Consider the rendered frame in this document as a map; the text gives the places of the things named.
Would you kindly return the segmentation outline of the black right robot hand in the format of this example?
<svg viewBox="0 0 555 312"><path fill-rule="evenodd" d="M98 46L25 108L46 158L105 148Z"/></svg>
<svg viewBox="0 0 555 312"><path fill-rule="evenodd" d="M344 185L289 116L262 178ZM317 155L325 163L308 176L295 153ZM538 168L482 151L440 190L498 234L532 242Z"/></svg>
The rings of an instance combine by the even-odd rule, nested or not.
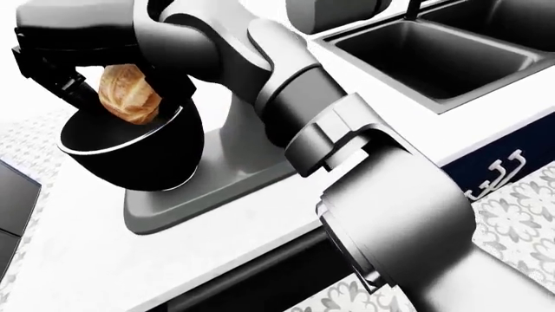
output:
<svg viewBox="0 0 555 312"><path fill-rule="evenodd" d="M143 53L134 27L135 0L27 0L16 9L17 66L82 111L103 111L99 95L79 67L135 64L154 91L172 106L194 94L186 75L173 75Z"/></svg>

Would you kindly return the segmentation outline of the golden brown bread loaf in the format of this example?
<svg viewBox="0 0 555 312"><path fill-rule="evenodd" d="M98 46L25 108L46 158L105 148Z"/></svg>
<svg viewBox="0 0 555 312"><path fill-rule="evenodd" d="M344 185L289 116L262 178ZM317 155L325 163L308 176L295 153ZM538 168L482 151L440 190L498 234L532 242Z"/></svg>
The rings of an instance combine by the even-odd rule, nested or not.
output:
<svg viewBox="0 0 555 312"><path fill-rule="evenodd" d="M134 64L105 67L98 97L111 114L135 125L152 121L158 115L162 101L148 84L146 76Z"/></svg>

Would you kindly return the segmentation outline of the black stand mixer bowl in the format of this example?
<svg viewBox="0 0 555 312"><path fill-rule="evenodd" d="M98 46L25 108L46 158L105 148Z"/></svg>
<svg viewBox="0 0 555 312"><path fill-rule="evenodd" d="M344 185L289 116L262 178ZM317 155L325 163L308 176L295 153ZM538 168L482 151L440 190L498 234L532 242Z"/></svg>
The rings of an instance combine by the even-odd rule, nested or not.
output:
<svg viewBox="0 0 555 312"><path fill-rule="evenodd" d="M62 127L57 143L90 173L139 192L174 189L189 180L204 145L203 124L193 100L162 101L145 125L112 114L77 111Z"/></svg>

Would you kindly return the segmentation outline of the dark gray floor appliance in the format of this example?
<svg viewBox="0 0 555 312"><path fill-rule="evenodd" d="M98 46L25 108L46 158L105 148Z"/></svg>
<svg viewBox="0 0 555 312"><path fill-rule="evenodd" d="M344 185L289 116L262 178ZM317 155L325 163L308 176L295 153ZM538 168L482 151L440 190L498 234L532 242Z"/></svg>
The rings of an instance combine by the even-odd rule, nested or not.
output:
<svg viewBox="0 0 555 312"><path fill-rule="evenodd" d="M0 281L23 239L42 185L0 160Z"/></svg>

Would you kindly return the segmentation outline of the gray countertop appliance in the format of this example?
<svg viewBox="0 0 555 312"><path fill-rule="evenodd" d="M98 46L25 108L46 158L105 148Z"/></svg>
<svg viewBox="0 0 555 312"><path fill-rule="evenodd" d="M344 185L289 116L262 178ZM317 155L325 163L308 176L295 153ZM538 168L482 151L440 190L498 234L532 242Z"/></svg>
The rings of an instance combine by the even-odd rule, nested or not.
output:
<svg viewBox="0 0 555 312"><path fill-rule="evenodd" d="M393 0L285 0L291 25L306 35L369 20Z"/></svg>

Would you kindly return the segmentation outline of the black under-counter cabinet front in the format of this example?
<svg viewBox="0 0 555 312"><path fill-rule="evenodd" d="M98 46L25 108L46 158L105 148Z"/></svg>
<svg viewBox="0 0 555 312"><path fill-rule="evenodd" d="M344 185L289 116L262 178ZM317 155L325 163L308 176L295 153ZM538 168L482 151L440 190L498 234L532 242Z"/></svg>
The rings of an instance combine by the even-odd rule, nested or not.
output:
<svg viewBox="0 0 555 312"><path fill-rule="evenodd" d="M350 274L319 227L147 312L284 312Z"/></svg>

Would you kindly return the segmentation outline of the black sink faucet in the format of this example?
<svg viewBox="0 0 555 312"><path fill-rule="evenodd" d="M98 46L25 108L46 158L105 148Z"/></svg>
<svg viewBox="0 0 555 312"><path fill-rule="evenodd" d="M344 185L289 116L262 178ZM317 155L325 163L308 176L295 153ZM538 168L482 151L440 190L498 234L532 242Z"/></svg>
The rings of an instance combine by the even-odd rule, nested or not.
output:
<svg viewBox="0 0 555 312"><path fill-rule="evenodd" d="M407 11L403 18L405 20L414 21L418 15L430 5L433 5L438 0L409 0Z"/></svg>

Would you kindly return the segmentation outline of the stainless steel sink basin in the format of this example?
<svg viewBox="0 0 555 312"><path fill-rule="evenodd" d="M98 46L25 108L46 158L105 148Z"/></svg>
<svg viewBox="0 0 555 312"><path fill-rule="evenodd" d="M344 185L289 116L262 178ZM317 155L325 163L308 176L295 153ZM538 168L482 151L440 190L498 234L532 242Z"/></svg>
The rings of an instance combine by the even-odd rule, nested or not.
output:
<svg viewBox="0 0 555 312"><path fill-rule="evenodd" d="M319 42L444 114L555 66L555 0L440 0Z"/></svg>

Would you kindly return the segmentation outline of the navy blue cabinet front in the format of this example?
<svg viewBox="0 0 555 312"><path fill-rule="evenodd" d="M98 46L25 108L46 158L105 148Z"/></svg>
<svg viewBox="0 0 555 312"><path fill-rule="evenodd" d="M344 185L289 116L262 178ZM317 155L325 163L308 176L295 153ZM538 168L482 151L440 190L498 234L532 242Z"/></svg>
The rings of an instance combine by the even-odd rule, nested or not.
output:
<svg viewBox="0 0 555 312"><path fill-rule="evenodd" d="M479 185L483 181L493 182L499 175L497 172L488 170L491 163L500 159L504 167L511 170L517 163L506 158L517 149L523 151L526 165L510 182L522 179L529 173L552 163L555 160L555 112L516 129L441 168L462 191L472 190L474 195L478 195Z"/></svg>

